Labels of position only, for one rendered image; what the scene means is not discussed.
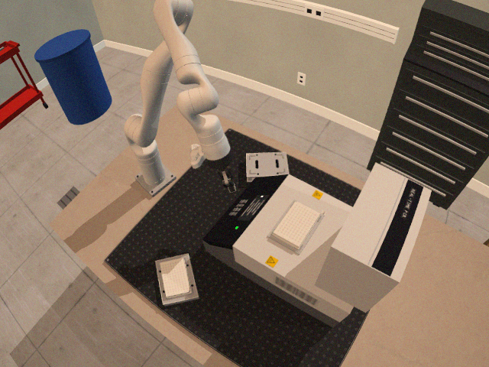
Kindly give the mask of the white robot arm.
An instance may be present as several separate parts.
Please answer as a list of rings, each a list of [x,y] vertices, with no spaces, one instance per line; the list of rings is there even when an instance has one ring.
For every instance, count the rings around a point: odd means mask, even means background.
[[[190,147],[192,167],[196,169],[205,159],[218,160],[230,152],[219,118],[216,115],[199,115],[215,109],[219,104],[219,95],[203,72],[195,47],[184,35],[193,9],[191,0],[155,1],[154,19],[164,41],[146,59],[142,70],[143,115],[133,114],[125,123],[125,137],[145,182],[151,186],[161,184],[165,178],[155,138],[173,66],[181,84],[199,84],[181,92],[176,98],[177,108],[194,128],[201,144]]]

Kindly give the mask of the grey benchtop machine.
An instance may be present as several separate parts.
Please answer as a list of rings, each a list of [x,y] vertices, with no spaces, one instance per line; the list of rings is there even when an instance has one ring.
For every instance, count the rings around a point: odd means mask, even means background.
[[[353,307],[367,313],[400,283],[431,192],[378,163],[353,207],[290,174],[256,177],[202,242],[237,272],[335,327]],[[320,213],[299,250],[272,235],[295,202]]]

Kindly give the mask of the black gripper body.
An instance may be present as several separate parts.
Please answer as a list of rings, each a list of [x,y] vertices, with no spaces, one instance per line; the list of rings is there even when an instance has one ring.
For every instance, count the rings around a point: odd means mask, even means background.
[[[223,177],[223,174],[222,174],[223,171],[225,171],[227,177],[230,177],[230,173],[228,171],[227,166],[232,161],[232,158],[233,158],[233,153],[232,153],[232,150],[230,148],[230,152],[226,156],[224,156],[223,158],[218,159],[218,160],[214,160],[214,161],[211,161],[208,159],[206,159],[206,160],[207,160],[208,165],[210,167],[219,169],[219,172],[220,172],[222,177]]]

